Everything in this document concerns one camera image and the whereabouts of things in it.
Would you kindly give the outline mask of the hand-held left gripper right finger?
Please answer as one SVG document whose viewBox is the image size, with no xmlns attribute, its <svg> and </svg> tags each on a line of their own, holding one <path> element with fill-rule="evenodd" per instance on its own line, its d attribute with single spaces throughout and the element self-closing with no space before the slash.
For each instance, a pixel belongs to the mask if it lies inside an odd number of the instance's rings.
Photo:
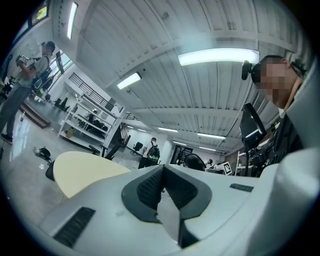
<svg viewBox="0 0 320 256">
<path fill-rule="evenodd" d="M 163 225 L 177 251 L 164 256 L 252 256 L 246 225 L 256 178 L 163 167 Z"/>
</svg>

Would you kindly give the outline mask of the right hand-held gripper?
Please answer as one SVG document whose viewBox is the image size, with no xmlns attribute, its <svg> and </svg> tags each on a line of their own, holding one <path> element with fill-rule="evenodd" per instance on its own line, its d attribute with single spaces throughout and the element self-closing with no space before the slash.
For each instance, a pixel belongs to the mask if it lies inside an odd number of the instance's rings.
<svg viewBox="0 0 320 256">
<path fill-rule="evenodd" d="M 214 168 L 214 170 L 216 170 L 218 174 L 222 174 L 222 175 L 231 175 L 232 174 L 231 166 L 228 161 L 221 163 L 221 164 L 218 164 Z"/>
</svg>

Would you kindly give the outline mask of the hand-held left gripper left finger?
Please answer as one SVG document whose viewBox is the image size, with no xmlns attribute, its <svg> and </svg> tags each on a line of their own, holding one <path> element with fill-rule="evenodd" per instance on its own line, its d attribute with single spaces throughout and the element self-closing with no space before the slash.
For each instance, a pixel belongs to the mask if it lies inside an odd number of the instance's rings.
<svg viewBox="0 0 320 256">
<path fill-rule="evenodd" d="M 144 222 L 123 204 L 129 182 L 172 165 L 148 167 L 96 181 L 49 213 L 40 229 L 56 244 L 58 256 L 178 256 L 181 248 L 161 223 Z"/>
</svg>

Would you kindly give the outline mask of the round wooden table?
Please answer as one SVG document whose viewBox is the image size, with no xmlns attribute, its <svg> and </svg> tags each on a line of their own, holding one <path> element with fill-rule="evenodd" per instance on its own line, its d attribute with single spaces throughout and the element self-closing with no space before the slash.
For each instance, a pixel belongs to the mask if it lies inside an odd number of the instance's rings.
<svg viewBox="0 0 320 256">
<path fill-rule="evenodd" d="M 53 164 L 54 180 L 68 199 L 99 180 L 128 172 L 116 162 L 81 151 L 64 152 Z"/>
</svg>

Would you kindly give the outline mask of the black chest-mounted screen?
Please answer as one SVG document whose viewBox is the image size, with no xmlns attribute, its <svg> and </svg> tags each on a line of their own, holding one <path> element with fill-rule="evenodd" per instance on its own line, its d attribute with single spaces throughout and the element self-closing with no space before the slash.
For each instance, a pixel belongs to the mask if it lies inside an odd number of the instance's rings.
<svg viewBox="0 0 320 256">
<path fill-rule="evenodd" d="M 239 129 L 242 142 L 247 150 L 256 148 L 267 134 L 260 117 L 251 103 L 246 103 L 243 106 Z"/>
</svg>

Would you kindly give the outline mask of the black bag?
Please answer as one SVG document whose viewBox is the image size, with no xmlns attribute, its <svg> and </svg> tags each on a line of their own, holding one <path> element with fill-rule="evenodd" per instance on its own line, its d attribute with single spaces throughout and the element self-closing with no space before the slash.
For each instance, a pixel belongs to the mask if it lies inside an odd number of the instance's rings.
<svg viewBox="0 0 320 256">
<path fill-rule="evenodd" d="M 54 161 L 52 161 L 52 162 L 49 162 L 48 163 L 48 168 L 47 168 L 47 170 L 45 171 L 45 176 L 49 179 L 49 180 L 51 180 L 51 181 L 55 181 L 55 178 L 54 178 L 54 170 L 53 170 L 53 168 L 54 168 Z"/>
</svg>

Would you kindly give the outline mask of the dark staircase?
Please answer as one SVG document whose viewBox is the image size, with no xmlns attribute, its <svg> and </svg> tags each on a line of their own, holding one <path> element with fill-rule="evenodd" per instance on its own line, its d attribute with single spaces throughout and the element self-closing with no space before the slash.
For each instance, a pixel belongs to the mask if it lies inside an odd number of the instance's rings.
<svg viewBox="0 0 320 256">
<path fill-rule="evenodd" d="M 121 122 L 120 125 L 119 125 L 119 131 L 120 131 L 120 137 L 121 139 L 123 140 L 123 148 L 126 148 L 127 147 L 127 144 L 131 138 L 131 135 L 128 135 L 128 132 L 129 132 L 129 127 Z"/>
</svg>

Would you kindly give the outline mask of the person's black shirt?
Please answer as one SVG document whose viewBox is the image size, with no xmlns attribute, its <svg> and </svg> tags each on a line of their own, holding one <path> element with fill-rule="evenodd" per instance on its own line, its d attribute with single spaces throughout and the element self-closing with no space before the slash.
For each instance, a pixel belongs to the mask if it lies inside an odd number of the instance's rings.
<svg viewBox="0 0 320 256">
<path fill-rule="evenodd" d="M 294 125 L 285 114 L 274 135 L 269 140 L 269 164 L 279 163 L 287 154 L 304 148 Z"/>
</svg>

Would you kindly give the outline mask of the black and green backpack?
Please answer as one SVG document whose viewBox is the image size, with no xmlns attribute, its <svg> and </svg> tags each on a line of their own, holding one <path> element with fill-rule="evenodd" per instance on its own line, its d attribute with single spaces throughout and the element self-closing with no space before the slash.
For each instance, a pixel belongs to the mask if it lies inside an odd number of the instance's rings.
<svg viewBox="0 0 320 256">
<path fill-rule="evenodd" d="M 157 145 L 153 145 L 147 153 L 147 158 L 149 161 L 158 162 L 160 158 L 160 150 Z"/>
</svg>

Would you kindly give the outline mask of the white shelving rack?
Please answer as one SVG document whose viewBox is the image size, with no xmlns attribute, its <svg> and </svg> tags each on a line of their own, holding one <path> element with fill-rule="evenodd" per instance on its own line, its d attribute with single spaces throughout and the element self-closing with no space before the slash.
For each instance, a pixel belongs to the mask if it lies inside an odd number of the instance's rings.
<svg viewBox="0 0 320 256">
<path fill-rule="evenodd" d="M 71 104 L 61 122 L 58 136 L 90 150 L 89 145 L 108 146 L 115 135 L 121 118 L 106 107 L 96 102 L 88 93 L 83 92 L 73 83 L 65 82 L 67 95 L 71 97 Z M 88 115 L 97 111 L 94 124 L 88 122 Z M 66 131 L 74 129 L 74 135 L 66 138 Z"/>
</svg>

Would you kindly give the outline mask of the wooden step platform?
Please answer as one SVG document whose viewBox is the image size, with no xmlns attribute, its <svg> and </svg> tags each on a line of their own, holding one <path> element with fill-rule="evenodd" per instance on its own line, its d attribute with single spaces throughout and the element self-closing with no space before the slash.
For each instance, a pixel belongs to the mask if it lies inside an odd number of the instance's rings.
<svg viewBox="0 0 320 256">
<path fill-rule="evenodd" d="M 41 129 L 50 126 L 51 121 L 47 118 L 44 112 L 45 103 L 33 98 L 27 98 L 20 105 L 20 110 L 25 113 L 25 116 L 29 118 L 34 124 Z"/>
</svg>

